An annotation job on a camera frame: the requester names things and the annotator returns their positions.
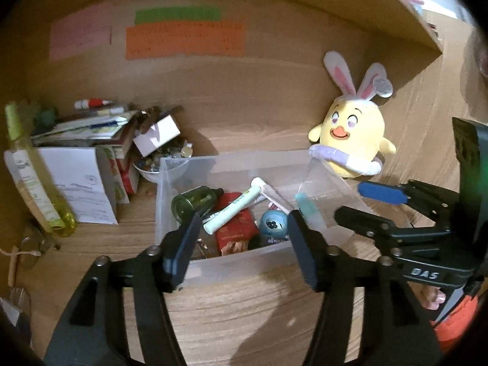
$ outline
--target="white bottle label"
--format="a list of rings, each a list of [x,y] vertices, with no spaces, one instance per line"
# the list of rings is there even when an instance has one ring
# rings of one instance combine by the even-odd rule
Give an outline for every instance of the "white bottle label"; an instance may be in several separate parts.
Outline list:
[[[20,172],[20,177],[25,183],[29,194],[40,209],[42,215],[49,222],[49,225],[51,227],[65,227],[64,222],[59,217],[59,214],[47,196],[46,191],[32,166],[28,152],[19,150],[14,152],[13,156],[15,164]]]

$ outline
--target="white cable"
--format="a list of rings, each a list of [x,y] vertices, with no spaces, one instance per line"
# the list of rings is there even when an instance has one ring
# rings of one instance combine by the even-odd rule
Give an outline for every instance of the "white cable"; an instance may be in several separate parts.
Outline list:
[[[2,253],[4,256],[11,256],[12,253],[8,253],[4,251],[2,248],[0,248],[0,253]],[[30,252],[17,252],[18,255],[33,255],[33,256],[42,256],[42,253],[38,250],[31,250]]]

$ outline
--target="orange beak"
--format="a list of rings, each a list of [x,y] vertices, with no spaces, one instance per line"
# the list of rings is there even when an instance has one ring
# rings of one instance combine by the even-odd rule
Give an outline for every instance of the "orange beak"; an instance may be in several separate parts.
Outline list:
[[[350,133],[346,132],[340,125],[337,128],[332,128],[330,130],[330,135],[337,140],[346,140],[349,138]]]

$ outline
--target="white bowl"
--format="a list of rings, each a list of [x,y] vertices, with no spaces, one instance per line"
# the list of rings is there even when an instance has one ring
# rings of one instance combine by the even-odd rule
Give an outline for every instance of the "white bowl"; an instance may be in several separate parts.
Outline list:
[[[183,173],[185,173],[186,169],[188,168],[188,158],[184,159],[175,159],[175,163],[180,162],[180,164],[177,164],[175,167],[168,169],[168,178],[169,181],[175,181],[176,179],[180,178]],[[158,172],[148,172],[143,169],[138,168],[135,164],[133,164],[136,169],[141,172],[142,177],[149,180],[152,183],[159,183],[159,171]]]

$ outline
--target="bowl of small items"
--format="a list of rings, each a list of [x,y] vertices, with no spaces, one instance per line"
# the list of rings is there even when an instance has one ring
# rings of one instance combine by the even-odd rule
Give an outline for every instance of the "bowl of small items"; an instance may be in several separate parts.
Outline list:
[[[159,182],[159,164],[161,158],[171,158],[166,160],[169,181],[175,181],[185,173],[188,167],[188,159],[193,155],[193,144],[175,138],[161,146],[146,157],[134,162],[136,169],[141,172],[142,177],[152,183]]]

